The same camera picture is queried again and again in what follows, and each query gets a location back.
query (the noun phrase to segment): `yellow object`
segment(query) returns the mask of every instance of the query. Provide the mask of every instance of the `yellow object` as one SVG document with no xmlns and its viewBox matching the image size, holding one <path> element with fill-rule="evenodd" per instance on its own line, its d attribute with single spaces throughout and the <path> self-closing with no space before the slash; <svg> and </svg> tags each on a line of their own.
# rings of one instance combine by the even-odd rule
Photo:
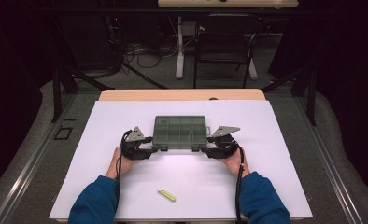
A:
<svg viewBox="0 0 368 224">
<path fill-rule="evenodd" d="M 168 198 L 172 202 L 175 202 L 176 201 L 176 197 L 173 196 L 171 193 L 167 192 L 164 189 L 158 190 L 158 193 L 162 194 L 164 197 Z"/>
</svg>

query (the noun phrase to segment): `person's left hand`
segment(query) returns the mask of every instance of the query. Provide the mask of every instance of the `person's left hand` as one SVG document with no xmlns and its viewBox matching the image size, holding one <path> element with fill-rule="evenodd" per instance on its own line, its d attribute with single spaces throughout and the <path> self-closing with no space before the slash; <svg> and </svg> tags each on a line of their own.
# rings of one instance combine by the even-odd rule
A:
<svg viewBox="0 0 368 224">
<path fill-rule="evenodd" d="M 116 147 L 115 150 L 114 150 L 114 155 L 112 156 L 110 166 L 108 167 L 106 177 L 111 178 L 111 179 L 116 179 L 117 178 L 117 164 L 119 164 L 119 162 L 117 163 L 117 160 L 119 159 L 119 157 L 120 157 L 120 147 Z M 124 156 L 122 156 L 121 159 L 122 159 L 121 168 L 120 168 L 120 174 L 121 175 L 128 172 L 129 169 L 131 169 L 131 167 L 134 164 L 136 164 L 140 161 L 140 160 L 129 160 Z"/>
</svg>

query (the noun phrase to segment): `table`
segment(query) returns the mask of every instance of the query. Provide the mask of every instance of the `table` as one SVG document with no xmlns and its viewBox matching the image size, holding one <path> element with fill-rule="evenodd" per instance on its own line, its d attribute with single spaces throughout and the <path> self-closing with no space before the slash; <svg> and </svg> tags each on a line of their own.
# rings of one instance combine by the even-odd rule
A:
<svg viewBox="0 0 368 224">
<path fill-rule="evenodd" d="M 160 7 L 297 7 L 297 0 L 227 0 L 221 2 L 220 0 L 159 0 Z M 183 78 L 184 69 L 184 48 L 183 48 L 183 34 L 182 34 L 182 18 L 178 17 L 177 23 L 178 32 L 178 55 L 177 55 L 177 69 L 176 78 Z M 254 61 L 251 59 L 249 66 L 250 78 L 257 80 L 257 71 L 254 66 Z"/>
<path fill-rule="evenodd" d="M 312 217 L 274 112 L 262 91 L 225 89 L 103 91 L 79 141 L 50 218 L 67 220 L 80 192 L 105 173 L 124 131 L 139 125 L 143 134 L 150 136 L 155 115 L 171 113 L 205 115 L 206 125 L 212 131 L 226 124 L 241 127 L 234 137 L 245 149 L 249 169 L 271 179 L 292 218 Z M 172 149 L 154 153 L 124 175 L 121 183 L 116 215 L 119 221 L 235 219 L 235 176 L 222 163 L 208 159 L 201 152 Z M 177 201 L 170 202 L 156 189 L 170 191 Z"/>
</svg>

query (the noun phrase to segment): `gray carpet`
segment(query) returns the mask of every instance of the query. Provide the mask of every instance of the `gray carpet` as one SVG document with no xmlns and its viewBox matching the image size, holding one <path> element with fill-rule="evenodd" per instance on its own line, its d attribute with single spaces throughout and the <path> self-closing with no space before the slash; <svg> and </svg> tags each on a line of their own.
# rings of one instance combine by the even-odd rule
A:
<svg viewBox="0 0 368 224">
<path fill-rule="evenodd" d="M 278 41 L 278 37 L 267 37 L 259 41 L 254 56 L 259 80 L 249 80 L 247 88 L 262 88 L 270 83 L 273 77 L 267 73 L 267 69 Z M 193 57 L 191 56 L 191 48 L 186 51 L 184 78 L 181 80 L 175 78 L 176 57 L 162 58 L 160 63 L 152 69 L 139 66 L 136 57 L 131 61 L 131 65 L 155 81 L 175 89 L 192 88 Z M 142 65 L 156 62 L 152 61 L 154 58 L 148 55 L 139 57 Z M 206 69 L 207 66 L 201 68 L 200 72 L 205 72 Z M 125 73 L 125 70 L 122 69 L 113 76 L 98 80 L 116 89 L 156 88 L 133 72 Z M 241 77 L 243 74 L 243 68 L 237 72 L 233 71 L 232 68 L 219 68 L 218 70 L 220 72 L 225 71 L 224 74 L 230 74 L 228 78 L 232 79 L 236 79 L 238 76 Z M 199 88 L 227 87 L 225 80 L 203 80 L 201 82 Z M 230 81 L 230 83 L 233 86 L 240 87 L 240 82 Z M 63 184 L 69 163 L 92 111 L 93 102 L 98 98 L 98 90 L 93 86 L 82 80 L 78 80 L 78 85 L 81 91 L 64 116 L 67 120 L 62 121 L 63 127 L 73 128 L 70 138 L 68 140 L 52 140 L 48 144 L 45 156 L 37 167 L 30 185 L 17 204 L 16 209 L 12 210 L 7 223 L 55 223 L 54 220 L 48 219 L 50 209 L 53 206 L 53 197 L 59 192 Z M 278 123 L 304 191 L 311 198 L 309 204 L 314 217 L 304 219 L 300 223 L 348 223 L 333 186 L 324 171 L 315 141 L 306 128 L 307 121 L 301 117 L 301 108 L 296 104 L 296 100 L 286 92 L 289 87 L 290 83 L 275 90 L 274 93 L 267 94 L 266 97 L 276 112 Z M 35 124 L 23 142 L 17 156 L 0 179 L 0 207 L 16 179 L 18 179 L 21 170 L 25 167 L 26 162 L 40 146 L 50 126 L 52 119 L 50 83 L 42 91 L 44 101 Z M 368 188 L 362 183 L 350 162 L 347 161 L 336 118 L 328 101 L 320 94 L 317 96 L 316 121 L 321 138 L 332 155 L 334 164 L 353 198 L 353 203 L 358 208 L 363 223 L 368 223 Z"/>
</svg>

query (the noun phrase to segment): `gray floor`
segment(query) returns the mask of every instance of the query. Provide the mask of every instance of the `gray floor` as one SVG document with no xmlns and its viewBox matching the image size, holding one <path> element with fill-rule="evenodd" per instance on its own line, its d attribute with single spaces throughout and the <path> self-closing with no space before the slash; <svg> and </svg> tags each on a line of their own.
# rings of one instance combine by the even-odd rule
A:
<svg viewBox="0 0 368 224">
<path fill-rule="evenodd" d="M 254 62 L 259 74 L 258 81 L 249 81 L 247 88 L 261 88 L 269 84 L 273 78 L 267 73 L 267 68 L 272 60 L 278 37 L 268 37 L 261 39 L 256 48 Z M 131 61 L 139 71 L 146 74 L 155 81 L 175 89 L 192 88 L 192 66 L 193 57 L 191 49 L 187 50 L 185 61 L 184 78 L 176 80 L 176 57 L 162 58 L 158 66 L 152 69 L 141 68 L 136 64 L 136 58 Z M 141 55 L 141 63 L 153 64 L 156 61 L 147 55 Z M 207 77 L 207 69 L 212 67 L 205 66 L 201 68 L 201 76 Z M 232 81 L 209 81 L 199 82 L 198 88 L 226 88 L 239 87 L 240 81 L 234 81 L 243 76 L 243 68 L 238 72 L 233 72 L 232 68 L 218 68 L 219 76 L 231 74 Z M 156 87 L 148 84 L 139 78 L 133 72 L 129 74 L 119 71 L 118 74 L 100 78 L 99 81 L 116 89 L 154 89 Z M 50 125 L 53 116 L 53 104 L 51 94 L 51 84 L 47 84 L 41 90 L 43 92 L 43 104 L 38 113 L 37 119 L 28 133 L 25 141 L 19 149 L 16 157 L 0 179 L 0 218 L 6 223 L 55 223 L 49 220 L 50 209 L 53 206 L 53 198 L 59 192 L 63 183 L 65 173 L 70 164 L 73 153 L 76 149 L 82 131 L 85 128 L 87 119 L 92 111 L 92 106 L 98 98 L 99 91 L 89 84 L 78 80 L 81 91 L 76 96 L 66 96 L 67 104 L 63 118 L 57 125 L 72 127 L 73 132 L 68 140 L 48 140 L 50 130 L 56 131 Z M 322 144 L 328 149 L 328 155 L 331 156 L 333 167 L 336 168 L 339 177 L 342 180 L 344 189 L 352 201 L 342 200 L 339 190 L 333 188 L 331 176 L 328 175 L 328 169 L 321 160 L 319 145 L 315 140 L 315 133 L 309 128 L 309 123 L 303 118 L 304 111 L 301 104 L 302 99 L 291 98 L 287 93 L 290 83 L 278 90 L 266 94 L 276 113 L 281 131 L 288 146 L 294 166 L 297 170 L 300 181 L 305 193 L 309 197 L 309 204 L 314 214 L 313 218 L 304 219 L 300 223 L 368 223 L 368 188 L 362 183 L 356 170 L 347 160 L 344 148 L 341 143 L 341 135 L 334 113 L 330 109 L 328 101 L 321 95 L 317 95 L 316 105 L 316 132 L 322 139 Z M 36 172 L 29 177 L 30 184 L 23 186 L 22 194 L 18 196 L 17 203 L 12 204 L 12 209 L 1 213 L 2 206 L 6 205 L 6 199 L 10 193 L 18 191 L 15 189 L 15 182 L 21 176 L 21 172 L 28 168 L 29 160 L 33 158 L 39 148 L 45 150 L 39 158 L 39 164 L 36 166 Z M 343 207 L 345 203 L 353 203 L 361 219 L 350 218 L 350 214 Z"/>
</svg>

